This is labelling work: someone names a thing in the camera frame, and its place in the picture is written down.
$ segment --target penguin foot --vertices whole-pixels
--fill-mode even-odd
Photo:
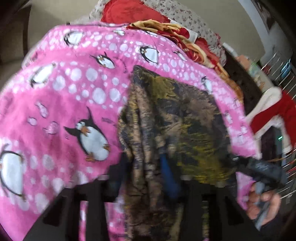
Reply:
[[[92,152],[87,156],[86,161],[91,161],[91,162],[95,161],[94,154]]]
[[[109,144],[105,144],[104,145],[104,149],[110,152],[110,145]]]

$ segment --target penguin beak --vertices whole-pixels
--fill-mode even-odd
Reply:
[[[86,126],[84,126],[81,128],[81,133],[87,137],[87,133],[90,133],[90,131]]]
[[[105,144],[104,145],[104,149],[110,152],[110,145],[109,144]]]

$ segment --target wall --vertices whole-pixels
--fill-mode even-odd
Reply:
[[[178,0],[202,17],[238,54],[259,60],[265,53],[260,36],[237,0]]]
[[[267,31],[260,14],[251,0],[238,0],[253,22],[264,46],[265,54],[261,63],[265,64],[273,55],[275,47],[286,59],[292,55],[292,48],[280,26],[275,23],[270,32]]]

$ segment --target red pillow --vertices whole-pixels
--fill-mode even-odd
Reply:
[[[145,6],[140,0],[111,0],[105,5],[101,21],[120,24],[148,19],[153,19],[160,23],[170,22],[166,16]]]

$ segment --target human hand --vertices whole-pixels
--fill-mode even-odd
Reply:
[[[255,193],[255,184],[256,183],[253,183],[249,193],[249,201],[247,202],[247,215],[251,220],[257,218],[260,209],[255,205],[255,203],[259,201],[259,198],[264,202],[270,201],[268,213],[262,222],[262,225],[264,225],[273,220],[277,215],[281,205],[281,198],[280,195],[274,191],[265,192],[261,195],[261,197],[259,197],[259,195]]]

